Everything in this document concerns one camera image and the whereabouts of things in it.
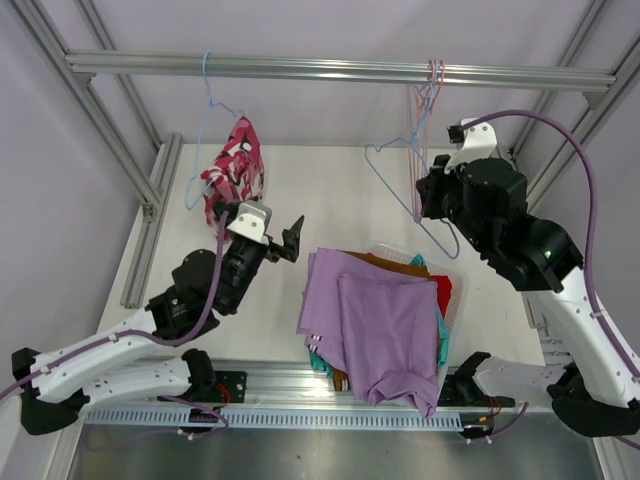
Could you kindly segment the blue wire hanger floral trousers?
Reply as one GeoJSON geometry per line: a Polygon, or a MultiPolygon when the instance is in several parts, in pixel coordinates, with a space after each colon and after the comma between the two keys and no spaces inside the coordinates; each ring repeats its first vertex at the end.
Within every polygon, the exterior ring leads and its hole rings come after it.
{"type": "Polygon", "coordinates": [[[213,55],[212,51],[207,51],[203,54],[202,60],[201,60],[201,75],[202,75],[204,86],[205,86],[207,110],[200,122],[200,127],[198,131],[196,147],[195,147],[195,153],[193,157],[193,171],[192,171],[191,177],[187,181],[185,193],[184,193],[184,206],[187,211],[192,211],[196,208],[196,206],[202,200],[203,194],[209,188],[209,183],[206,183],[205,186],[201,188],[201,190],[199,191],[196,197],[192,197],[191,195],[194,187],[194,182],[199,178],[199,174],[201,173],[200,159],[201,159],[201,150],[203,145],[203,137],[204,137],[205,129],[207,127],[209,120],[211,119],[213,111],[216,108],[220,107],[225,111],[227,111],[228,113],[230,113],[235,119],[238,119],[239,117],[245,114],[245,111],[242,109],[232,109],[228,105],[226,105],[224,102],[216,101],[214,99],[213,89],[212,89],[211,82],[209,80],[209,75],[208,75],[208,62],[209,62],[209,59],[212,57],[212,55],[213,55]]]}

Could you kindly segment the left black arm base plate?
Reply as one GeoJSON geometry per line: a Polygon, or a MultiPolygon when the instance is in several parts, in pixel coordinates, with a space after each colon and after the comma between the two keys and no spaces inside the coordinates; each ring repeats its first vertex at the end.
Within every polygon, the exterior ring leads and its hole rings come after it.
{"type": "Polygon", "coordinates": [[[248,374],[245,371],[215,372],[216,383],[210,390],[207,399],[219,404],[243,404],[247,391],[248,374]]]}

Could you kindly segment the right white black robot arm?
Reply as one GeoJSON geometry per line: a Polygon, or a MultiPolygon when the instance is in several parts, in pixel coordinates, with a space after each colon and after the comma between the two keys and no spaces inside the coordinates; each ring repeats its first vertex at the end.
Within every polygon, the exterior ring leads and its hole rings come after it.
{"type": "Polygon", "coordinates": [[[568,351],[568,364],[503,360],[479,352],[455,380],[467,404],[505,396],[553,410],[590,438],[639,431],[639,357],[586,281],[587,265],[557,223],[527,211],[524,175],[499,158],[455,165],[435,158],[416,183],[421,214],[450,221],[481,260],[525,295],[568,351]]]}

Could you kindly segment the red trousers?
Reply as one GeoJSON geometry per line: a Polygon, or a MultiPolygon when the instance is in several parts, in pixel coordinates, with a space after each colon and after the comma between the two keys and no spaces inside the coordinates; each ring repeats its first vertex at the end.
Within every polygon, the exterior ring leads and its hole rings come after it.
{"type": "Polygon", "coordinates": [[[452,282],[446,275],[433,275],[430,279],[437,284],[437,302],[442,316],[445,316],[452,297],[452,282]]]}

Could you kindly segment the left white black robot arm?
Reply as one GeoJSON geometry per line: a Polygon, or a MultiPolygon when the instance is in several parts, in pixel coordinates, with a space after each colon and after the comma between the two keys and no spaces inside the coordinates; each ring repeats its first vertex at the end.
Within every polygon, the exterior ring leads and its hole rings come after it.
{"type": "Polygon", "coordinates": [[[74,345],[41,353],[22,348],[11,356],[20,424],[30,435],[62,430],[97,408],[161,398],[196,408],[225,388],[209,355],[189,349],[147,366],[134,361],[162,348],[181,347],[216,329],[222,316],[237,313],[263,262],[294,263],[304,220],[268,235],[270,208],[254,200],[214,207],[219,217],[215,250],[188,254],[172,273],[173,283],[116,326],[74,345]]]}

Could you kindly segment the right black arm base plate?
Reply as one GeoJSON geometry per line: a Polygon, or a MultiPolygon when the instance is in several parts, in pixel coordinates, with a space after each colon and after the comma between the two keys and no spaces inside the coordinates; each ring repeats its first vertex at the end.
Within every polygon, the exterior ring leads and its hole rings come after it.
{"type": "Polygon", "coordinates": [[[439,407],[490,407],[495,400],[483,393],[471,378],[447,375],[438,399],[439,407]]]}

